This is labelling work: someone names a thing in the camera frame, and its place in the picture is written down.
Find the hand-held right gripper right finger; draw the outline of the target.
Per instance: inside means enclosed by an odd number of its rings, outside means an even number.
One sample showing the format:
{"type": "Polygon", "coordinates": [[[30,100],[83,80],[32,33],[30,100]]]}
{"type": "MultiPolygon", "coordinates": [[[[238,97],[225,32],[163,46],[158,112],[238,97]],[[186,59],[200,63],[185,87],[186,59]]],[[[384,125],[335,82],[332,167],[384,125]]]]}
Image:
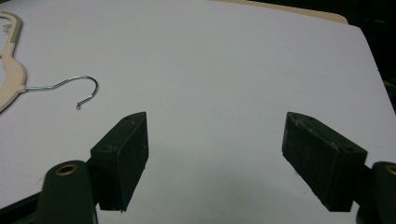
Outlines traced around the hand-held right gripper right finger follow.
{"type": "Polygon", "coordinates": [[[367,151],[317,119],[289,112],[284,158],[331,212],[348,212],[367,151]]]}

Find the beige clothes hanger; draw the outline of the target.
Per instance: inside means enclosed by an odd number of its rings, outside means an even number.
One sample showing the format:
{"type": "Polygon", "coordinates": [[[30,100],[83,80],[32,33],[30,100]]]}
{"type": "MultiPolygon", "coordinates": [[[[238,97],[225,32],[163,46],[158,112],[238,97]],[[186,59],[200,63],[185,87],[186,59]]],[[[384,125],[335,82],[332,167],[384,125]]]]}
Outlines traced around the beige clothes hanger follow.
{"type": "Polygon", "coordinates": [[[0,85],[0,113],[10,106],[22,93],[27,91],[52,91],[72,81],[81,79],[91,81],[94,84],[94,89],[87,97],[77,102],[77,110],[80,110],[82,105],[89,102],[97,94],[99,83],[95,78],[89,76],[70,77],[53,85],[28,87],[26,85],[27,71],[24,65],[14,57],[14,51],[21,37],[23,21],[19,16],[5,11],[0,11],[0,19],[8,20],[8,23],[2,26],[7,39],[4,46],[0,49],[0,61],[6,75],[0,85]]]}

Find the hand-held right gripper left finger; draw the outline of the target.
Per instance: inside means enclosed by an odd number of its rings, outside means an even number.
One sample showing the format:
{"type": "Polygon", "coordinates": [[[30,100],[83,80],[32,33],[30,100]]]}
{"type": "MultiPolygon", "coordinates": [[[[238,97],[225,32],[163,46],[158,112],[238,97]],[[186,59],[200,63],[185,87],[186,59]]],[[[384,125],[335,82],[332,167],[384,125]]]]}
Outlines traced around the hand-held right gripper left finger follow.
{"type": "Polygon", "coordinates": [[[95,200],[102,210],[126,211],[149,158],[147,113],[122,118],[92,149],[95,200]]]}

